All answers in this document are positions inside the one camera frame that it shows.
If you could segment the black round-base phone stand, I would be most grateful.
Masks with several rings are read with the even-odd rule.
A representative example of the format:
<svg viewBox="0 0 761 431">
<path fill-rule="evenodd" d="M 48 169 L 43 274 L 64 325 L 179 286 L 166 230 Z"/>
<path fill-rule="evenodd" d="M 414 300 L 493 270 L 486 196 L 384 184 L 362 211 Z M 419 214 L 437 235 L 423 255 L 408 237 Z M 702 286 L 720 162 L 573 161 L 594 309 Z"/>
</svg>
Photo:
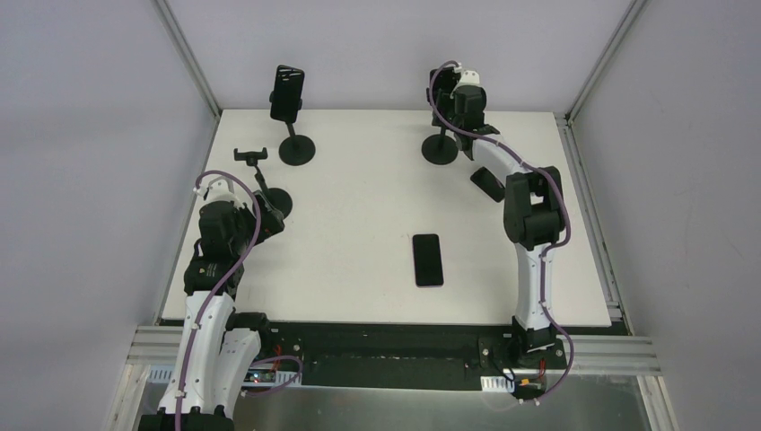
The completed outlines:
<svg viewBox="0 0 761 431">
<path fill-rule="evenodd" d="M 248 152 L 242 152 L 238 148 L 233 149 L 233 159 L 236 162 L 245 162 L 247 166 L 253 167 L 256 170 L 254 178 L 259 185 L 262 194 L 274 208 L 282 213 L 283 218 L 287 218 L 293 211 L 293 199 L 286 190 L 270 188 L 267 185 L 264 174 L 258 166 L 260 161 L 266 160 L 267 158 L 268 151 L 266 148 L 262 148 L 260 151 Z"/>
</svg>

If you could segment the purple phone with black screen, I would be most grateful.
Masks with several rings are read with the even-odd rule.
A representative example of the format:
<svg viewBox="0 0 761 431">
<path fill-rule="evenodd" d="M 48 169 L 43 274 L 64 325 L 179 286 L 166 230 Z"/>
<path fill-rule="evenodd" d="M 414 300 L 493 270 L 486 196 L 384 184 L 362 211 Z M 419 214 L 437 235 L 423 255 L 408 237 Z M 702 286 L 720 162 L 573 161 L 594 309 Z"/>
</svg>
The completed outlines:
<svg viewBox="0 0 761 431">
<path fill-rule="evenodd" d="M 412 237 L 415 283 L 418 287 L 441 287 L 444 284 L 440 239 L 434 233 Z"/>
</svg>

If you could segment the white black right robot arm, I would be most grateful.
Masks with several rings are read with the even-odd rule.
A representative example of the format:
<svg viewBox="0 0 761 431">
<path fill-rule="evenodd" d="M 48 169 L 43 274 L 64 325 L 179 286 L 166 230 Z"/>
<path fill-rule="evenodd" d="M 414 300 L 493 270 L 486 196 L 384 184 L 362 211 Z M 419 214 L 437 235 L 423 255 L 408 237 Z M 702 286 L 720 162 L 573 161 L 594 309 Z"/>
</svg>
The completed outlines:
<svg viewBox="0 0 761 431">
<path fill-rule="evenodd" d="M 529 163 L 486 123 L 486 93 L 477 72 L 447 62 L 431 71 L 426 92 L 434 124 L 452 132 L 455 148 L 502 188 L 503 227 L 518 261 L 509 353 L 514 364 L 530 368 L 543 359 L 557 334 L 549 312 L 550 272 L 555 249 L 570 239 L 561 174 L 554 166 Z"/>
</svg>

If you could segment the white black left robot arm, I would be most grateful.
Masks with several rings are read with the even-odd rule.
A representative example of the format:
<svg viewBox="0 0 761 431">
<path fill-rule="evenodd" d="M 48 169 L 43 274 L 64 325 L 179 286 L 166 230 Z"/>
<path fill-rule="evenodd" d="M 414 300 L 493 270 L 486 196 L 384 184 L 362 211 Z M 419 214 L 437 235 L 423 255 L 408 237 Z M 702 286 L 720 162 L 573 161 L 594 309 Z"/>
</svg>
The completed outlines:
<svg viewBox="0 0 761 431">
<path fill-rule="evenodd" d="M 230 191 L 209 191 L 199 210 L 199 237 L 184 273 L 185 319 L 175 370 L 158 409 L 141 430 L 232 430 L 236 400 L 252 363 L 274 350 L 264 313 L 235 312 L 252 245 L 284 230 L 282 212 L 255 191 L 255 207 Z"/>
</svg>

